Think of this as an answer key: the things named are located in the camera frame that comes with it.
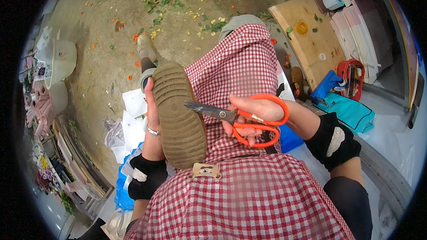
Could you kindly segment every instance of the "silver ring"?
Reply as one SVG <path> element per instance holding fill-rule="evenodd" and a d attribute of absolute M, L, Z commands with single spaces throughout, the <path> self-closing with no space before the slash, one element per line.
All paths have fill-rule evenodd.
<path fill-rule="evenodd" d="M 148 127 L 148 124 L 147 124 L 147 131 L 149 133 L 151 133 L 152 135 L 154 135 L 154 136 L 159 136 L 160 135 L 160 131 L 155 132 L 155 131 L 151 130 L 150 127 Z"/>

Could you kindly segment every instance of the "tape roll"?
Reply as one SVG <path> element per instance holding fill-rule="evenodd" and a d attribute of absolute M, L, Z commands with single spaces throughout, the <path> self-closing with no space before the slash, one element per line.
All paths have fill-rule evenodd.
<path fill-rule="evenodd" d="M 343 0 L 322 0 L 323 5 L 329 10 L 336 10 L 339 7 L 344 6 Z"/>

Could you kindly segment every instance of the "scissors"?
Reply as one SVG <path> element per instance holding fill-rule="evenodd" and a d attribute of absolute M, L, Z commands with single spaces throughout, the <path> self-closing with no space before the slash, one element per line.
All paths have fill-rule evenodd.
<path fill-rule="evenodd" d="M 268 120 L 263 120 L 263 119 L 257 117 L 256 115 L 254 115 L 252 113 L 243 111 L 241 109 L 237 109 L 236 107 L 234 107 L 234 110 L 227 110 L 227 109 L 222 109 L 222 108 L 218 108 L 215 106 L 196 103 L 196 102 L 192 102 L 192 101 L 184 101 L 186 104 L 184 106 L 186 106 L 188 109 L 191 109 L 195 112 L 199 112 L 199 113 L 205 114 L 207 116 L 215 117 L 215 118 L 218 118 L 220 120 L 226 120 L 227 122 L 229 122 L 232 125 L 234 136 L 240 142 L 242 142 L 244 145 L 247 145 L 247 146 L 249 146 L 249 141 L 244 139 L 237 132 L 236 128 L 243 129 L 243 128 L 247 128 L 247 127 L 253 127 L 255 129 L 274 132 L 274 138 L 271 141 L 266 142 L 266 143 L 259 143 L 259 144 L 253 145 L 253 147 L 269 147 L 269 146 L 272 146 L 279 139 L 279 131 L 273 126 L 283 125 L 288 121 L 288 118 L 289 118 L 288 107 L 286 106 L 286 104 L 284 103 L 283 100 L 281 100 L 280 98 L 278 98 L 272 94 L 255 94 L 255 95 L 251 96 L 250 98 L 251 99 L 267 99 L 267 100 L 271 100 L 271 101 L 279 104 L 282 107 L 282 109 L 285 113 L 285 116 L 283 117 L 282 120 L 279 120 L 279 121 L 268 121 Z M 243 115 L 247 118 L 253 118 L 253 119 L 258 120 L 259 122 L 266 124 L 266 125 L 262 125 L 262 124 L 241 124 L 241 123 L 235 122 L 234 120 L 235 120 L 237 115 Z"/>

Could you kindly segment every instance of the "shoe sole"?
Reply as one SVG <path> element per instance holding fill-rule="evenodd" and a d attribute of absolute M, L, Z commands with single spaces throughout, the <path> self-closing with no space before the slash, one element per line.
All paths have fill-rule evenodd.
<path fill-rule="evenodd" d="M 205 122 L 202 115 L 184 106 L 184 101 L 195 101 L 184 68 L 168 62 L 160 65 L 152 78 L 166 159 L 179 170 L 202 163 L 207 149 Z"/>

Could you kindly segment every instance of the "teal bag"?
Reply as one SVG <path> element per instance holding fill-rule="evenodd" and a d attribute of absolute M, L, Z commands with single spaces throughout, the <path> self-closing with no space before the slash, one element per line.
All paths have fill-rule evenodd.
<path fill-rule="evenodd" d="M 353 99 L 329 92 L 324 98 L 326 105 L 315 105 L 324 112 L 336 112 L 336 116 L 350 130 L 357 133 L 368 132 L 374 128 L 375 112 Z"/>

